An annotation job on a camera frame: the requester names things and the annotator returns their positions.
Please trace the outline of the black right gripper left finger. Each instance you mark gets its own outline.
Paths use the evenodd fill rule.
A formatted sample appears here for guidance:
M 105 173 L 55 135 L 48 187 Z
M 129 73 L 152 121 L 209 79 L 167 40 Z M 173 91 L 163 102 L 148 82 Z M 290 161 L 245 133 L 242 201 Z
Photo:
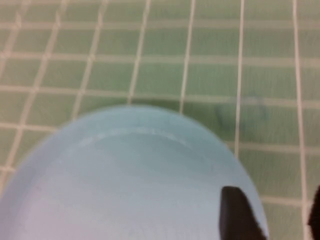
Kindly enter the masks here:
M 222 240 L 266 240 L 245 193 L 224 186 L 220 194 L 219 233 Z

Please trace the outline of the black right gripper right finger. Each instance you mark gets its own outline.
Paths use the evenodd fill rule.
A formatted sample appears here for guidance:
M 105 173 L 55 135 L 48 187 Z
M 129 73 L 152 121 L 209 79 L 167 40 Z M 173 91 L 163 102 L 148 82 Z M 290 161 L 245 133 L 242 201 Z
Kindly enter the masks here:
M 313 240 L 320 240 L 320 186 L 314 194 L 313 203 L 309 213 L 308 226 Z

